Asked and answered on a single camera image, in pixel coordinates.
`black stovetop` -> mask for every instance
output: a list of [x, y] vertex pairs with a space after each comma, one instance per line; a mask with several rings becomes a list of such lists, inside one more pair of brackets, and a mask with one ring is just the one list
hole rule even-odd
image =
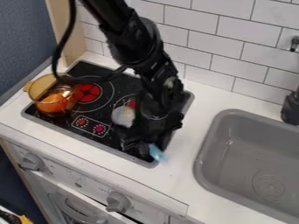
[[[107, 71], [110, 70], [80, 61], [67, 73], [80, 77], [99, 76]], [[48, 117], [39, 113], [32, 104], [24, 111], [24, 116], [138, 164], [152, 166], [150, 164], [153, 164], [154, 159], [150, 155], [140, 155], [137, 146], [130, 145], [128, 149], [122, 149], [120, 138], [111, 129], [110, 116], [113, 109], [133, 101], [135, 94], [141, 89], [142, 83], [138, 78], [121, 74], [110, 82], [83, 85], [77, 108], [67, 115], [56, 118]]]

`cable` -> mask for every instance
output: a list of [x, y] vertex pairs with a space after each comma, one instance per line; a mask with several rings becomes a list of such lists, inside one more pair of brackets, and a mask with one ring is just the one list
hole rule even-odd
[[59, 58], [61, 56], [61, 53], [66, 46], [66, 43], [68, 39], [71, 37], [73, 28], [76, 23], [76, 17], [77, 17], [77, 8], [75, 0], [69, 0], [70, 5], [70, 18], [69, 18], [69, 24], [66, 28], [65, 33], [63, 34], [59, 44], [56, 47], [55, 53], [52, 57], [52, 72], [58, 82], [64, 83], [64, 84], [70, 84], [70, 85], [76, 85], [76, 84], [89, 84], [94, 82], [105, 82], [105, 81], [111, 81], [112, 79], [116, 78], [116, 75], [121, 74], [124, 72], [127, 67], [126, 66], [120, 66], [115, 71], [111, 71], [108, 73], [102, 73], [101, 77], [96, 78], [80, 78], [80, 77], [72, 77], [72, 76], [59, 76], [57, 74], [57, 65], [59, 62]]

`wall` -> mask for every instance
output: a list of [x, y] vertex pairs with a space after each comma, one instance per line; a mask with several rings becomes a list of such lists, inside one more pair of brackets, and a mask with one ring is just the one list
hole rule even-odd
[[[299, 0], [127, 0], [157, 23], [186, 79], [282, 104], [299, 85]], [[110, 56], [96, 21], [79, 6], [87, 49]]]
[[1, 96], [47, 60], [56, 41], [45, 1], [1, 0], [0, 21]]

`gray knob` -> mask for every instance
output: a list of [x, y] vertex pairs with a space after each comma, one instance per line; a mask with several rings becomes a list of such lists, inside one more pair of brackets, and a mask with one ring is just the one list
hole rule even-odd
[[45, 163], [40, 157], [29, 152], [24, 156], [20, 168], [25, 171], [39, 172], [45, 169]]
[[111, 192], [107, 197], [106, 210], [109, 212], [126, 213], [132, 207], [129, 199], [119, 192]]

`white countertop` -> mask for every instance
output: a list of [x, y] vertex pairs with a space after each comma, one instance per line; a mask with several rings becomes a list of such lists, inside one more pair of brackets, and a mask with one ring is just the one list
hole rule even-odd
[[[81, 58], [105, 67], [117, 68], [117, 64], [112, 59], [90, 52], [86, 52]], [[63, 72], [66, 68], [60, 65], [59, 70]], [[51, 70], [48, 67], [40, 75], [50, 72]], [[27, 93], [22, 91], [16, 93], [0, 108], [0, 124], [2, 124], [2, 127], [0, 125], [0, 135], [4, 139], [23, 141], [22, 144], [31, 143], [29, 138], [29, 140], [25, 141], [27, 137], [30, 137], [32, 141], [39, 140], [43, 144], [60, 149], [61, 152], [57, 151], [54, 153], [46, 147], [38, 150], [49, 155], [52, 153], [54, 157], [60, 156], [65, 161], [67, 159], [62, 155], [71, 154], [72, 156], [70, 155], [69, 157], [73, 158], [73, 161], [78, 158], [84, 159], [90, 164], [90, 167], [93, 165], [99, 169], [101, 168], [102, 174], [95, 174], [95, 168], [90, 168], [89, 172], [94, 171], [95, 176], [102, 176], [106, 181], [112, 182], [115, 182], [116, 178], [118, 178], [122, 180], [121, 183], [118, 182], [118, 185], [129, 190], [134, 189], [132, 185], [135, 185], [138, 187], [138, 190], [135, 189], [136, 193], [151, 192], [154, 198], [152, 200], [157, 203], [161, 200], [162, 204], [166, 204], [164, 200], [166, 196], [173, 201], [181, 202], [184, 206], [177, 205], [172, 211], [178, 210], [188, 219], [197, 223], [282, 224], [282, 222], [262, 213], [255, 212], [252, 209], [240, 206], [206, 191], [196, 182], [192, 174], [194, 159], [198, 154], [213, 117], [218, 112], [225, 109], [242, 109], [279, 120], [281, 107], [273, 103], [208, 87], [189, 80], [185, 80], [184, 84], [187, 90], [194, 93], [195, 100], [184, 119], [184, 127], [176, 132], [166, 151], [166, 154], [170, 157], [169, 162], [167, 164], [159, 164], [154, 169], [142, 167], [23, 118], [21, 111], [31, 101]]]

